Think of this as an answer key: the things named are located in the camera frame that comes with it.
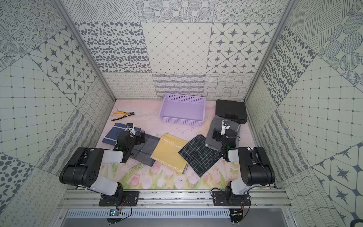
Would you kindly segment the plain grey pillowcase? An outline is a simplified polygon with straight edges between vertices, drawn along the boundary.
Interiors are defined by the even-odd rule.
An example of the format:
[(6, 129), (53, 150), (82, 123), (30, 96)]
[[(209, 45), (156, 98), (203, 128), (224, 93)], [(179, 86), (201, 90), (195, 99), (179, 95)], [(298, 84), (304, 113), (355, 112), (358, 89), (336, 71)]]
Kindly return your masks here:
[(234, 121), (230, 121), (230, 129), (226, 130), (226, 136), (227, 140), (224, 142), (216, 141), (212, 138), (213, 135), (213, 129), (216, 128), (217, 131), (221, 131), (222, 129), (222, 121), (228, 120), (219, 116), (215, 116), (212, 120), (212, 123), (210, 125), (209, 132), (207, 134), (206, 140), (205, 140), (205, 146), (216, 150), (218, 152), (225, 152), (228, 149), (236, 149), (236, 145), (238, 144), (238, 141), (236, 138), (239, 137), (239, 129), (240, 125), (239, 123), (236, 123)]

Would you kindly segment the black grid pillowcase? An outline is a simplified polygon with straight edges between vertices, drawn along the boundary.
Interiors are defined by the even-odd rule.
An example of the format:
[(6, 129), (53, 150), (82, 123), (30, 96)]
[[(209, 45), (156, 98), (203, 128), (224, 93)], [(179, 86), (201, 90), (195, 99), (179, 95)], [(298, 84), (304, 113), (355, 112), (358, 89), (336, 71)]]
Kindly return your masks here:
[(178, 152), (200, 178), (222, 158), (219, 151), (205, 146), (205, 141), (206, 137), (199, 134)]

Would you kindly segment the yellow zigzag pillowcase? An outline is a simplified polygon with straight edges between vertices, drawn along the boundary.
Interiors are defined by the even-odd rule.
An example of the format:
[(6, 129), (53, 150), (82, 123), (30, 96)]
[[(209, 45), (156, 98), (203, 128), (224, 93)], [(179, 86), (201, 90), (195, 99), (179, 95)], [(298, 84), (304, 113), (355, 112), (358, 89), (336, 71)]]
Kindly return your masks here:
[(162, 135), (151, 158), (179, 174), (184, 174), (188, 162), (179, 154), (188, 141), (166, 133)]

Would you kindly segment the purple plastic basket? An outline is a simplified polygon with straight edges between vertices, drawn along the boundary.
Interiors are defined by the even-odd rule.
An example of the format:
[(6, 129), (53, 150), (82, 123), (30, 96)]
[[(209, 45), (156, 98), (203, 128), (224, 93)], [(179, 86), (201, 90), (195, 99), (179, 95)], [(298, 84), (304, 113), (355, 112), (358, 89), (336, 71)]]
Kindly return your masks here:
[(164, 123), (202, 126), (205, 120), (206, 98), (181, 94), (165, 94), (159, 118)]

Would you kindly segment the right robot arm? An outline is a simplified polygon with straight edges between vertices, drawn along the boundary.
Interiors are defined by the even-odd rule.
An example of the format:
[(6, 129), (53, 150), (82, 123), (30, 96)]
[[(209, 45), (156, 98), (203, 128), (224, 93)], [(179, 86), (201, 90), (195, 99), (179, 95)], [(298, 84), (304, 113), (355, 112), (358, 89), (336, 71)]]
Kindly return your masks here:
[(226, 200), (245, 199), (253, 188), (270, 187), (275, 182), (275, 173), (263, 147), (237, 147), (237, 134), (232, 129), (213, 131), (212, 138), (221, 143), (220, 152), (227, 162), (236, 162), (240, 177), (227, 184)]

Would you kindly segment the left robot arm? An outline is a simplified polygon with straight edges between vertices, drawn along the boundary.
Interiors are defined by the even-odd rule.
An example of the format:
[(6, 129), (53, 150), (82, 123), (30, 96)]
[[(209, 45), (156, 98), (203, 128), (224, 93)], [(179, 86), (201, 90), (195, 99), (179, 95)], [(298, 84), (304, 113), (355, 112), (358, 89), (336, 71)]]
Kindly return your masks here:
[(106, 164), (126, 163), (133, 147), (145, 141), (143, 131), (125, 130), (118, 133), (113, 150), (79, 147), (61, 171), (60, 182), (84, 187), (120, 203), (123, 200), (122, 184), (101, 175), (100, 168)]

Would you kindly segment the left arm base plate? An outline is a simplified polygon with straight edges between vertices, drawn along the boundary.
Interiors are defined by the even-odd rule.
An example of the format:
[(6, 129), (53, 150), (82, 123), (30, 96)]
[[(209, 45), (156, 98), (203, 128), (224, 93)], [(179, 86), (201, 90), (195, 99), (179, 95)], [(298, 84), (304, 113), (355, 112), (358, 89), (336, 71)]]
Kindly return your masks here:
[(121, 195), (113, 196), (102, 194), (98, 205), (100, 207), (116, 207), (121, 205), (135, 207), (139, 200), (139, 194), (140, 191), (123, 191)]

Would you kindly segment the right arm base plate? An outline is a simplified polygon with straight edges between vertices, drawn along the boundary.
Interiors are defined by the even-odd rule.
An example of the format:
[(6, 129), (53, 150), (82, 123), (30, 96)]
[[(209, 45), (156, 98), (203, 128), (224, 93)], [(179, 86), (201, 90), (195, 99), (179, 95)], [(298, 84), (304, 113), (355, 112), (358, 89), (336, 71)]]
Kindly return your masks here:
[(210, 192), (214, 206), (250, 206), (251, 198), (249, 194), (234, 195), (226, 191), (213, 190)]

